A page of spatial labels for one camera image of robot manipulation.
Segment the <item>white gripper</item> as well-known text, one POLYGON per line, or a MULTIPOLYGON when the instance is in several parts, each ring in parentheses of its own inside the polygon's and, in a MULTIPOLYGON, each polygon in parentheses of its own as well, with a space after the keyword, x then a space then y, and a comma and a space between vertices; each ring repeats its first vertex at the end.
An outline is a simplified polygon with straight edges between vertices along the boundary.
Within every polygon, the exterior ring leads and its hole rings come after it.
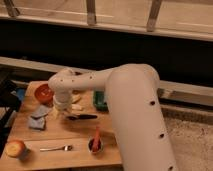
POLYGON ((60 111, 65 110, 66 116, 77 115, 73 112, 72 108, 69 108, 72 104, 72 97, 69 92, 56 92, 53 96, 53 104, 50 115, 53 119, 57 119, 60 115, 60 111))

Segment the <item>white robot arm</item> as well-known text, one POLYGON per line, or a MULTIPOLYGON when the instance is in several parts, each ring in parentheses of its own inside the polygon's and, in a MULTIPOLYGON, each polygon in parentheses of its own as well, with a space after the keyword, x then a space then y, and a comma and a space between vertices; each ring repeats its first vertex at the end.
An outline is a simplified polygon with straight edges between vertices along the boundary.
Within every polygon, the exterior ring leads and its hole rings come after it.
POLYGON ((65 110, 72 90, 105 93, 124 171, 179 171, 158 100, 157 71, 147 64, 74 75, 65 68, 49 81, 56 108, 65 110))

